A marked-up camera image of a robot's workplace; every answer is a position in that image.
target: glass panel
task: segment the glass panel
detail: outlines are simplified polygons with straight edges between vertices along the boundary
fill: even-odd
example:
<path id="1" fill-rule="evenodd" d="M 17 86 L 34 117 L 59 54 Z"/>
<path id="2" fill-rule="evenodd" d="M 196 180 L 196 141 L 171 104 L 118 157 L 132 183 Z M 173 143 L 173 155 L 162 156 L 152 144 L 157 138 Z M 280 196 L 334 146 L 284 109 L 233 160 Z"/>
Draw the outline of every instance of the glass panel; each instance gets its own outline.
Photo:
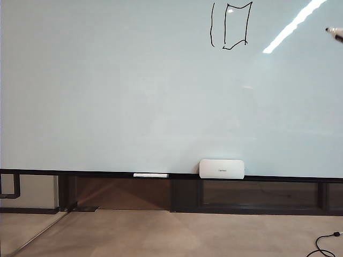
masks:
<path id="1" fill-rule="evenodd" d="M 78 177 L 77 200 L 79 207 L 169 210 L 170 180 Z"/>
<path id="2" fill-rule="evenodd" d="M 314 207 L 317 184 L 204 181 L 203 204 Z"/>
<path id="3" fill-rule="evenodd" d="M 343 184 L 329 184 L 329 206 L 331 209 L 343 209 Z"/>

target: wall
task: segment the wall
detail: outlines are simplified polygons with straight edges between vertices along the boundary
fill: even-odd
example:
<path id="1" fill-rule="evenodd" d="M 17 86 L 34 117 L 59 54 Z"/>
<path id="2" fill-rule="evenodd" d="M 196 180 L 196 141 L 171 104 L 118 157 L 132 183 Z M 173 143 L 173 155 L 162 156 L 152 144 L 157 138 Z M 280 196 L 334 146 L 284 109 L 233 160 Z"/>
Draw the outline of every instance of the wall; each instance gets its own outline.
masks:
<path id="1" fill-rule="evenodd" d="M 13 193 L 13 176 L 2 174 L 2 192 Z M 48 208 L 58 207 L 57 176 L 20 175 L 21 196 L 2 199 L 1 207 Z"/>

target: floor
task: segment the floor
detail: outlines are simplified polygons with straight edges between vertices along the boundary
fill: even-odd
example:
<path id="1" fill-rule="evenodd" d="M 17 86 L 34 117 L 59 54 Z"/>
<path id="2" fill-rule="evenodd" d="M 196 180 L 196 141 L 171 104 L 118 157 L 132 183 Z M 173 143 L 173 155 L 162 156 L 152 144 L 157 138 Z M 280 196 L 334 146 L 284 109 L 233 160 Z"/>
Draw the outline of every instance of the floor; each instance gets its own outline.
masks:
<path id="1" fill-rule="evenodd" d="M 0 214 L 0 256 L 14 252 L 62 215 Z"/>
<path id="2" fill-rule="evenodd" d="M 70 213 L 17 256 L 302 257 L 337 230 L 343 217 L 98 210 Z M 320 243 L 343 253 L 343 236 Z"/>

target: cable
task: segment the cable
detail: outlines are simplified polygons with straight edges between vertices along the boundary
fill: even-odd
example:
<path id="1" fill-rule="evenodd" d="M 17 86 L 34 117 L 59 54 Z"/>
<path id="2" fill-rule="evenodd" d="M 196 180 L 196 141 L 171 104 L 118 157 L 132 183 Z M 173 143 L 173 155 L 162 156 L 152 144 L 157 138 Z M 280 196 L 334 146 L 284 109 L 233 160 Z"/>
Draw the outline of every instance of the cable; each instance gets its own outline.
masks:
<path id="1" fill-rule="evenodd" d="M 317 247 L 317 250 L 314 250 L 312 252 L 310 252 L 306 257 L 309 257 L 310 255 L 314 254 L 314 253 L 317 253 L 317 252 L 320 252 L 322 255 L 324 255 L 325 257 L 336 257 L 336 255 L 333 253 L 333 252 L 330 252 L 329 250 L 324 250 L 324 249 L 321 249 L 318 245 L 318 242 L 321 238 L 324 238 L 324 237 L 339 237 L 340 235 L 343 235 L 343 232 L 335 232 L 331 235 L 326 235 L 326 236 L 320 236 L 316 239 L 316 247 Z"/>
<path id="2" fill-rule="evenodd" d="M 312 255 L 312 254 L 314 254 L 314 253 L 316 253 L 316 252 L 321 252 L 321 253 L 324 254 L 325 256 L 336 257 L 336 255 L 335 255 L 333 252 L 330 252 L 330 251 L 328 251 L 328 250 L 323 250 L 323 249 L 321 249 L 321 250 L 314 250 L 314 251 L 310 252 L 308 255 L 306 255 L 306 257 L 309 257 L 310 255 Z"/>

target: white eraser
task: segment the white eraser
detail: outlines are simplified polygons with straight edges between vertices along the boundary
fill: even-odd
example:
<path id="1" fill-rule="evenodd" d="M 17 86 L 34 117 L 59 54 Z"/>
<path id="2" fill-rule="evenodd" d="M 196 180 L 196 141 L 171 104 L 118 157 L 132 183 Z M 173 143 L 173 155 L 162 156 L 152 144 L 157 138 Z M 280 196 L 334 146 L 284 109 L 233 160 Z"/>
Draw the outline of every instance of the white eraser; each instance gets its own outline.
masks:
<path id="1" fill-rule="evenodd" d="M 134 173 L 134 178 L 168 178 L 166 173 Z"/>
<path id="2" fill-rule="evenodd" d="M 241 160 L 201 160 L 200 178 L 243 179 L 244 162 Z"/>

